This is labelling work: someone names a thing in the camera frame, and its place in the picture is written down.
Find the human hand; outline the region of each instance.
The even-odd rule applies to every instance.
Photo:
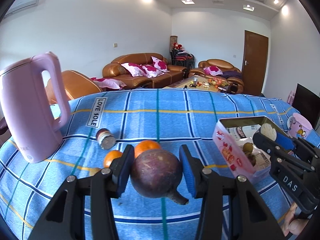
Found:
[[[296,236],[299,235],[309,222],[309,220],[306,219],[294,219],[294,213],[296,212],[297,207],[298,205],[293,202],[284,217],[284,223],[281,226],[284,236],[287,236],[289,232]]]

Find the beet stem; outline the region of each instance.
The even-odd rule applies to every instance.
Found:
[[[180,205],[187,205],[189,203],[189,200],[182,196],[177,189],[173,189],[166,195],[167,198],[170,198],[172,201],[174,201],[177,204]]]

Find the metal bolt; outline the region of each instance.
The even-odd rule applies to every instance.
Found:
[[[67,177],[67,182],[73,182],[75,181],[75,179],[76,179],[76,176],[70,175]]]
[[[208,175],[208,174],[210,174],[212,172],[212,170],[209,169],[209,168],[203,168],[202,172],[203,172],[203,174]]]
[[[110,172],[111,172],[111,170],[110,170],[109,168],[103,168],[103,169],[101,170],[101,173],[102,173],[103,175],[109,174]]]
[[[239,176],[238,176],[238,180],[239,180],[240,182],[246,182],[246,181],[247,181],[247,177],[244,176],[244,175],[239,175]]]

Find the brown leather sofa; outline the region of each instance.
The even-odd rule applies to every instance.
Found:
[[[191,69],[189,71],[189,77],[192,77],[194,75],[199,75],[199,76],[202,76],[202,77],[205,77],[205,78],[212,78],[213,76],[212,75],[207,75],[204,72],[203,69],[205,67],[209,67],[209,66],[213,66],[213,65],[217,66],[218,68],[220,68],[222,72],[225,72],[225,71],[237,71],[237,72],[241,73],[241,71],[238,68],[236,68],[231,63],[229,63],[229,62],[227,62],[225,60],[222,60],[222,59],[208,59],[208,60],[200,61],[199,64],[198,64],[198,68]],[[241,79],[236,78],[236,77],[229,77],[227,79],[227,82],[229,84],[233,84],[237,88],[236,94],[241,94],[243,92],[244,83],[243,83],[243,81]]]
[[[61,72],[61,75],[68,100],[102,92],[102,90],[91,79],[78,71],[66,70]],[[47,86],[45,87],[45,91],[47,93],[49,104],[56,104],[57,99],[54,95],[51,79],[49,79]]]
[[[124,89],[135,89],[137,87],[163,88],[183,79],[187,68],[182,66],[167,65],[169,72],[165,72],[163,75],[155,78],[133,77],[129,71],[121,66],[123,63],[150,64],[153,63],[151,56],[163,60],[168,64],[168,60],[157,53],[128,54],[117,57],[106,65],[102,70],[102,76],[121,80],[127,85]]]

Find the white wall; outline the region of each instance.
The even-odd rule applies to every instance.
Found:
[[[269,38],[270,22],[225,9],[172,10],[172,35],[177,35],[178,43],[195,56],[196,65],[202,60],[218,58],[242,69],[245,30]]]
[[[286,4],[271,20],[271,54],[265,88],[267,97],[287,100],[297,83],[319,95],[320,35],[298,0]]]
[[[168,57],[171,27],[171,9],[156,0],[40,0],[0,23],[0,69],[52,51],[62,70],[101,77],[103,67],[121,55]]]

